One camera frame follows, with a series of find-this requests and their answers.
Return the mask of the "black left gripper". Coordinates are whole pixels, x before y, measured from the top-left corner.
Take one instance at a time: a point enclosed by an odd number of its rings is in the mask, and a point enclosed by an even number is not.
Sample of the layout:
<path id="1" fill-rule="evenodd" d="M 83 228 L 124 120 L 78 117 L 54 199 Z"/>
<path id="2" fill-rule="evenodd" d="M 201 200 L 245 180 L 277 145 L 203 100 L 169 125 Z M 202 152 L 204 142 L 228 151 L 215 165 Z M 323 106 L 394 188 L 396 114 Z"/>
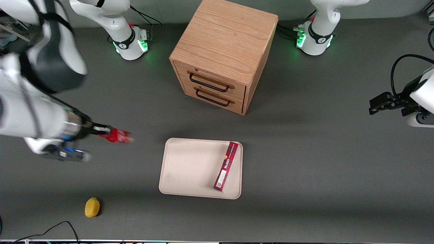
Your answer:
<path id="1" fill-rule="evenodd" d="M 420 105 L 410 97 L 410 94 L 416 89 L 417 85 L 419 84 L 420 79 L 421 76 L 416 77 L 414 80 L 404 86 L 401 93 L 397 93 L 395 89 L 394 78 L 391 77 L 391 88 L 393 95 L 390 92 L 383 92 L 371 99 L 369 101 L 369 114 L 374 115 L 380 111 L 391 110 L 391 106 L 386 105 L 393 104 L 394 99 L 397 107 L 401 108 L 401 114 L 403 117 L 409 116 L 413 113 L 420 113 Z"/>

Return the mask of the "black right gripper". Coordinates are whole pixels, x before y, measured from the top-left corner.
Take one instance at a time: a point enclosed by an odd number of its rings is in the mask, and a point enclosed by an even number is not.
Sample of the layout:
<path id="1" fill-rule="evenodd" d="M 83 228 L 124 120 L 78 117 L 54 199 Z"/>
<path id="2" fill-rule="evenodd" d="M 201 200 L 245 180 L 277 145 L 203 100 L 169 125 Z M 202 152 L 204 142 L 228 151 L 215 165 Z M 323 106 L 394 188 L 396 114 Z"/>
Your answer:
<path id="1" fill-rule="evenodd" d="M 65 141 L 71 142 L 84 138 L 87 129 L 90 129 L 91 134 L 98 134 L 99 137 L 105 139 L 111 137 L 112 126 L 92 123 L 92 119 L 84 113 L 66 113 Z"/>

